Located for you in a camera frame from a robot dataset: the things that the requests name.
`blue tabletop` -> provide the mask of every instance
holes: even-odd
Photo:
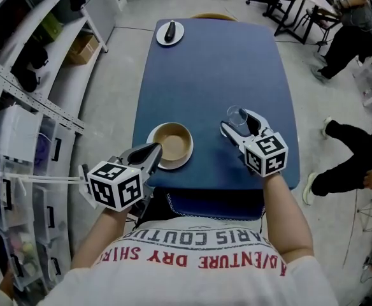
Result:
[[[148,54],[132,146],[145,143],[151,130],[179,122],[192,134],[190,160],[172,171],[159,170],[155,187],[185,189],[261,189],[238,159],[239,151],[220,134],[227,109],[239,105],[265,117],[289,147],[282,171],[288,186],[299,183],[295,115],[282,61],[271,31],[262,25],[212,19],[178,19],[181,41],[162,47],[155,28]]]

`shirt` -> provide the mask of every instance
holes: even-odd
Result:
[[[338,305],[306,256],[288,265],[260,234],[179,217],[144,223],[113,242],[92,268],[68,272],[47,305]]]
[[[372,34],[372,8],[369,2],[364,6],[344,8],[342,12],[341,22],[344,26],[356,26]]]

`plate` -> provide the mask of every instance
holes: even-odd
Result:
[[[175,37],[173,38],[173,41],[171,42],[166,42],[165,41],[165,34],[168,31],[170,22],[163,24],[161,28],[158,29],[156,33],[156,40],[158,41],[159,44],[161,45],[174,45],[180,41],[180,39],[183,37],[183,34],[185,34],[185,28],[183,25],[179,22],[175,22],[176,26],[176,32],[175,32]]]
[[[165,125],[165,124],[160,124],[156,126],[149,134],[147,143],[152,143],[152,140],[154,139],[154,134],[158,130],[159,127]],[[193,137],[192,137],[192,148],[190,149],[189,153],[183,156],[181,159],[176,160],[176,161],[167,161],[161,159],[158,167],[164,170],[174,170],[177,168],[180,168],[181,166],[185,165],[185,163],[190,159],[193,153]]]

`bowl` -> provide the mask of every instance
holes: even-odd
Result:
[[[192,148],[192,135],[185,126],[177,122],[162,125],[152,141],[162,145],[162,158],[167,161],[183,158]]]

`concrete floor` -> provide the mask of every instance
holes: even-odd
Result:
[[[231,15],[241,22],[276,28],[274,22],[262,16],[263,4],[247,6],[245,0],[128,1],[126,10],[117,17],[117,26],[153,30],[161,18],[188,18],[198,13],[215,12]],[[73,173],[77,164],[86,162],[91,168],[100,160],[107,160],[131,146],[138,95],[152,36],[150,31],[137,29],[115,28],[113,31],[108,41],[110,50],[99,57],[81,109],[80,118],[88,124],[89,133],[76,141]],[[322,139],[319,129],[324,118],[331,115],[339,122],[371,132],[372,106],[364,108],[362,105],[361,89],[357,88],[352,76],[352,68],[357,67],[355,62],[327,85],[313,78],[308,65],[315,62],[312,53],[317,47],[312,43],[321,38],[319,28],[313,26],[308,45],[277,43],[292,94],[301,159],[301,182],[293,194],[309,222],[316,257],[340,305],[357,305],[372,286],[372,279],[364,284],[359,282],[362,263],[372,245],[372,233],[362,232],[359,215],[354,220],[355,203],[357,200],[358,207],[365,205],[372,198],[372,191],[335,194],[317,199],[312,207],[304,205],[301,194],[309,172],[324,171],[350,157],[350,151],[340,142]],[[286,34],[276,40],[295,41]],[[72,187],[69,228],[73,251],[100,211],[91,209],[76,187]],[[248,225],[259,229],[258,221]]]

